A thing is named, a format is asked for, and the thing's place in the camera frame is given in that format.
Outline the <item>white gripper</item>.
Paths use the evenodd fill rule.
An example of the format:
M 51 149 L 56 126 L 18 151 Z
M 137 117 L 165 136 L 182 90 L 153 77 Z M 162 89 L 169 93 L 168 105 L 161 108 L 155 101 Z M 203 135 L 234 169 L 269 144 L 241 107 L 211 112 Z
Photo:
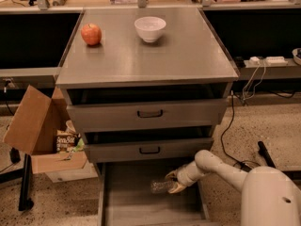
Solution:
M 206 172 L 200 169 L 195 161 L 183 165 L 179 167 L 178 170 L 175 169 L 165 176 L 167 180 L 178 180 L 178 182 L 169 182 L 167 192 L 170 194 L 180 193 L 185 190 L 187 186 L 191 186 L 205 175 Z

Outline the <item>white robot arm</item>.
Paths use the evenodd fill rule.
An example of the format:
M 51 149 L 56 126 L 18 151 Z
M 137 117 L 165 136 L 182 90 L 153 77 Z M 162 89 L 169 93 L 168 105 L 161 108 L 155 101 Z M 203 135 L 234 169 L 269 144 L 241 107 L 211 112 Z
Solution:
M 166 176 L 175 179 L 168 192 L 178 193 L 209 173 L 241 193 L 241 226 L 301 226 L 301 190 L 287 175 L 266 166 L 245 172 L 207 150 Z

